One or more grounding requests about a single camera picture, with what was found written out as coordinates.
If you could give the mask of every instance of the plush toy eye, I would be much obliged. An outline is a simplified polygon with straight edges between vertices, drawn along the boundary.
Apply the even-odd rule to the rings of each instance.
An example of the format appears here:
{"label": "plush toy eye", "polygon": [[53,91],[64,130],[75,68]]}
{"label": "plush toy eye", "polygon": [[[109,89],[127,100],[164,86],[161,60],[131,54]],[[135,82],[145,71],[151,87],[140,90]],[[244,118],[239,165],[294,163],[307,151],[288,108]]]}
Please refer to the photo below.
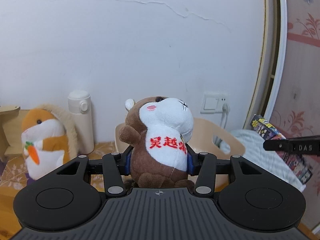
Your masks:
{"label": "plush toy eye", "polygon": [[164,100],[163,97],[156,97],[156,102],[160,102],[160,101],[162,101],[162,100]]}

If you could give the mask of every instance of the ribbed surface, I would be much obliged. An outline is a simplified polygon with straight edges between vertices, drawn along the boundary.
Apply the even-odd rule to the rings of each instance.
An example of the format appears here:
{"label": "ribbed surface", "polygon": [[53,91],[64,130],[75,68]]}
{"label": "ribbed surface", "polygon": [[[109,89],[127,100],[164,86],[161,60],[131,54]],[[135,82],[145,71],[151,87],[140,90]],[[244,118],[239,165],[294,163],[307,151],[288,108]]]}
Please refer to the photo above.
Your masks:
{"label": "ribbed surface", "polygon": [[90,222],[64,232],[22,229],[13,240],[307,240],[297,229],[257,233],[225,219],[210,199],[187,189],[133,189],[129,196],[110,199]]}

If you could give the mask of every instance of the wall socket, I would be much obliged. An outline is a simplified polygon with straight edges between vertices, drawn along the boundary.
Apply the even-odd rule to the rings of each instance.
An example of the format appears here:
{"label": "wall socket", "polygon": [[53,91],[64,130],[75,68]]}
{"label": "wall socket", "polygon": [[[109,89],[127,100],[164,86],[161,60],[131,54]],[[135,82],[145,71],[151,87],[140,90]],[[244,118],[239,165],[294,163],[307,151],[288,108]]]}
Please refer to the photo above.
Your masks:
{"label": "wall socket", "polygon": [[205,92],[201,105],[201,114],[218,114],[222,113],[224,103],[229,104],[228,93]]}

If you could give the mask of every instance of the white ear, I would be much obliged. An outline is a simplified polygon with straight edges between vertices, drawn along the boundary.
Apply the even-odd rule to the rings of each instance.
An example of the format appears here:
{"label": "white ear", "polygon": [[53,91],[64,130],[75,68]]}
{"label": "white ear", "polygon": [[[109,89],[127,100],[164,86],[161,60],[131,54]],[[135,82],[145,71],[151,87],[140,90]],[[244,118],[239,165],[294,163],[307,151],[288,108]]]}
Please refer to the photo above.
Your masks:
{"label": "white ear", "polygon": [[133,99],[127,99],[124,103],[125,109],[129,112],[131,108],[134,106],[134,100]]}

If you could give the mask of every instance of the beige plastic basket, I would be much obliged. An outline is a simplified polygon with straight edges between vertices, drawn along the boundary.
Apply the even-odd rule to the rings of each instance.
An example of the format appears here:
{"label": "beige plastic basket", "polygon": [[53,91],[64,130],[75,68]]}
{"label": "beige plastic basket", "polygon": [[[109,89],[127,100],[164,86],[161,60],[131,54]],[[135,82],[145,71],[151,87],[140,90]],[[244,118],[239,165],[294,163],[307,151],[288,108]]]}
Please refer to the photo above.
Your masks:
{"label": "beige plastic basket", "polygon": [[[117,152],[124,152],[129,146],[128,144],[121,142],[119,140],[119,130],[124,127],[125,124],[121,123],[116,127],[115,130],[115,143]],[[215,144],[212,142],[212,137],[218,136],[220,139],[225,141],[230,146],[230,152],[225,154],[222,152]],[[223,128],[205,119],[194,118],[194,127],[192,138],[188,142],[190,147],[196,152],[208,152],[216,155],[218,159],[229,160],[231,155],[243,155],[245,152],[245,147],[240,143],[235,137],[228,133]],[[189,179],[196,182],[197,176],[191,177]],[[217,175],[215,188],[220,188],[228,183],[227,175]]]}

